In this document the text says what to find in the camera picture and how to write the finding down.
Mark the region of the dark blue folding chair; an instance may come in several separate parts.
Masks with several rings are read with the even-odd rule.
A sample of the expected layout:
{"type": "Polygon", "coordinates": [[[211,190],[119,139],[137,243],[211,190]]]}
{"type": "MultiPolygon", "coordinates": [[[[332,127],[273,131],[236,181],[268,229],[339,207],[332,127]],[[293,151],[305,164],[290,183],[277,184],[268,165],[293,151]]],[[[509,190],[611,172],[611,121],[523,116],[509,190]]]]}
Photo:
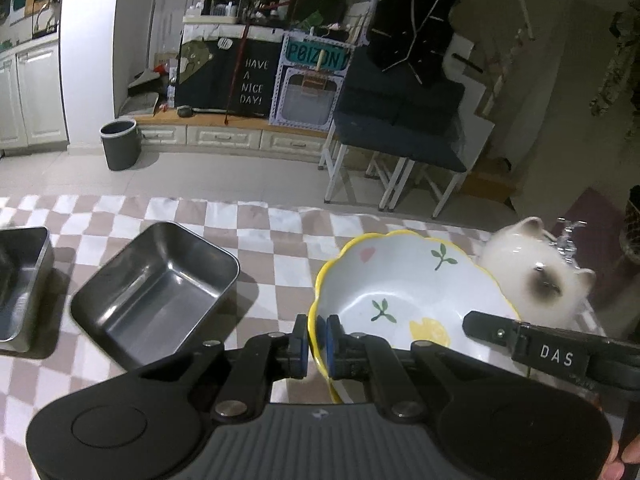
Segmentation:
{"type": "Polygon", "coordinates": [[[357,48],[321,152],[319,166],[329,174],[323,200],[332,200],[352,148],[372,153],[368,169],[384,185],[381,210],[393,207],[412,162],[461,174],[454,127],[463,95],[464,85],[447,77],[439,56],[383,67],[368,47],[357,48]]]}

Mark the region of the maroon floor mat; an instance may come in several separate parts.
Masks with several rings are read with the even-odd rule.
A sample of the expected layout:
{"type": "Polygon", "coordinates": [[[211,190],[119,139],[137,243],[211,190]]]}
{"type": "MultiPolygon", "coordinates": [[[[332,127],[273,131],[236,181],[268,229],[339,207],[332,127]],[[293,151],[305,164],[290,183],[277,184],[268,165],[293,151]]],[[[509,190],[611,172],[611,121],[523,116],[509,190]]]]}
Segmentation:
{"type": "Polygon", "coordinates": [[[599,276],[612,271],[623,255],[620,249],[623,213],[593,188],[587,188],[563,218],[587,223],[572,235],[579,266],[592,269],[599,276]]]}

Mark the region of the black jacket on chair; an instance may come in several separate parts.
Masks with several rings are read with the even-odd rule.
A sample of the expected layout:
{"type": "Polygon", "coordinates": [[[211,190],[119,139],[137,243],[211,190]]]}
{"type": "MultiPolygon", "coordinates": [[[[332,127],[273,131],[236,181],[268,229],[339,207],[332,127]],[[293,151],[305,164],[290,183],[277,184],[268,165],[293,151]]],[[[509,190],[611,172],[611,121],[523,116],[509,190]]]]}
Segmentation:
{"type": "Polygon", "coordinates": [[[368,55],[383,72],[408,68],[424,82],[442,72],[460,0],[378,0],[368,30],[368,55]]]}

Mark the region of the poizon storage box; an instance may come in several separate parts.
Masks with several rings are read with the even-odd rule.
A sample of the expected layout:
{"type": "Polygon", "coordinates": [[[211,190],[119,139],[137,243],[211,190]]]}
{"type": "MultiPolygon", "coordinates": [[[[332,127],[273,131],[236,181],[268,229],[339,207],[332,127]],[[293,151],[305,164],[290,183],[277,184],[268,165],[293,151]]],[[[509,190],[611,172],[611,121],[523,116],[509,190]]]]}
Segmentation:
{"type": "Polygon", "coordinates": [[[286,32],[283,36],[269,122],[328,132],[352,62],[354,46],[286,32]]]}

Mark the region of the floral yellow-rimmed bowl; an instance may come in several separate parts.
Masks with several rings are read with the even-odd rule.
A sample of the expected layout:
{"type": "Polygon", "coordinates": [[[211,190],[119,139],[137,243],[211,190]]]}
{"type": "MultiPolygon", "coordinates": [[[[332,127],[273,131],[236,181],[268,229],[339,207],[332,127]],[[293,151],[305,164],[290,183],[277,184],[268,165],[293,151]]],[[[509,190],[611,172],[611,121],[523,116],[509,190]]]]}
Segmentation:
{"type": "Polygon", "coordinates": [[[496,280],[454,243],[410,230],[363,234],[326,262],[314,283],[308,311],[314,362],[321,376],[329,375],[326,328],[337,315],[349,334],[380,336],[402,350],[429,340],[524,375],[504,350],[465,336],[462,322],[471,311],[518,318],[496,280]]]}

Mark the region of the checkered tablecloth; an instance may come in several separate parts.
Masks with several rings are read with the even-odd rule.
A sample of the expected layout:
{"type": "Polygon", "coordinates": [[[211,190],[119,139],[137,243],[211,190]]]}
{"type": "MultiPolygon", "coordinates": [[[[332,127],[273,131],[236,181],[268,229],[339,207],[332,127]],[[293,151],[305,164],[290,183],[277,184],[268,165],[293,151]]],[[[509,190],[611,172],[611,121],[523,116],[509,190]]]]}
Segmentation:
{"type": "Polygon", "coordinates": [[[172,221],[227,249],[241,273],[214,319],[228,347],[276,328],[289,330],[314,299],[322,264],[364,233],[409,229],[477,255],[489,234],[454,224],[261,202],[221,203],[122,195],[3,195],[2,226],[43,226],[54,268],[42,298],[38,338],[21,356],[1,358],[1,474],[31,479],[27,426],[40,408],[120,373],[70,317],[70,298],[99,266],[157,221],[172,221]]]}

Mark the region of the white cat-shaped ceramic cover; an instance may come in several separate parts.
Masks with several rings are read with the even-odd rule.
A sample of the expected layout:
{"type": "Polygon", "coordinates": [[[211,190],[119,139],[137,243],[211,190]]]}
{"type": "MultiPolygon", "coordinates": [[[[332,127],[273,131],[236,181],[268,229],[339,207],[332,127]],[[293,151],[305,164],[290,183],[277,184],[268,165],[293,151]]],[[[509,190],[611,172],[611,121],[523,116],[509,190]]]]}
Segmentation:
{"type": "Polygon", "coordinates": [[[496,280],[520,318],[534,325],[569,328],[582,310],[597,274],[567,264],[538,217],[495,232],[478,264],[496,280]]]}

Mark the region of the steel rectangular tray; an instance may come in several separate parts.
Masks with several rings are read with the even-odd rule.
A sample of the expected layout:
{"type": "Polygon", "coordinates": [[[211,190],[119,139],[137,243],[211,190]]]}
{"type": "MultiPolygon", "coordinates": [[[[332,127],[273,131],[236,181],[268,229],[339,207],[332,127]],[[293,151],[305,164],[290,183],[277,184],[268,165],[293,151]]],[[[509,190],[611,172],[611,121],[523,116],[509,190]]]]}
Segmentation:
{"type": "Polygon", "coordinates": [[[117,365],[135,370],[194,344],[240,272],[231,252],[157,222],[81,286],[70,316],[117,365]]]}
{"type": "Polygon", "coordinates": [[[50,233],[44,226],[1,231],[2,351],[29,352],[53,261],[50,233]]]}

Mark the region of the silver balloon-dog figurine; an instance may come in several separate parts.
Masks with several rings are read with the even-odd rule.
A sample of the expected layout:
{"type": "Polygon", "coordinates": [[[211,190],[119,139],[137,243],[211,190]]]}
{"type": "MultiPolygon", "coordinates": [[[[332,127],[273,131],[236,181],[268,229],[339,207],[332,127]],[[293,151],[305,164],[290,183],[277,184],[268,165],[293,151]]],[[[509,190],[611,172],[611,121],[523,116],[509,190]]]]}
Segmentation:
{"type": "Polygon", "coordinates": [[[552,242],[552,246],[558,251],[567,264],[576,266],[575,255],[577,248],[573,240],[573,235],[577,229],[584,228],[587,222],[582,220],[572,221],[564,217],[559,217],[556,221],[562,226],[562,229],[560,235],[555,237],[555,240],[552,242]]]}

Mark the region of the grey waste bin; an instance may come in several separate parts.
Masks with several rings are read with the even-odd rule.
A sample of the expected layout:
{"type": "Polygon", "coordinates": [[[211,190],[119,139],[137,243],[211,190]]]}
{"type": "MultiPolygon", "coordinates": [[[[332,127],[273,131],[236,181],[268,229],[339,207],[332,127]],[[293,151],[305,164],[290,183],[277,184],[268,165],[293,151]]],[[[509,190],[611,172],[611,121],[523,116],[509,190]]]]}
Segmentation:
{"type": "Polygon", "coordinates": [[[100,130],[107,167],[112,171],[131,168],[141,154],[141,136],[134,118],[119,118],[100,130]]]}

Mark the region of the black have-a-nice-day cloth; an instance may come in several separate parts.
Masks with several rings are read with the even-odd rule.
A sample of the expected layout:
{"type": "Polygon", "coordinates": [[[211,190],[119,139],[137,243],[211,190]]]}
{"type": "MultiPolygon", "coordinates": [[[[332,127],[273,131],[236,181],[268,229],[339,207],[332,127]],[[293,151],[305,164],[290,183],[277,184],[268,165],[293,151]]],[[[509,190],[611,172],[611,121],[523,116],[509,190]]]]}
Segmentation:
{"type": "Polygon", "coordinates": [[[282,42],[280,28],[184,25],[175,103],[199,113],[267,118],[282,42]]]}

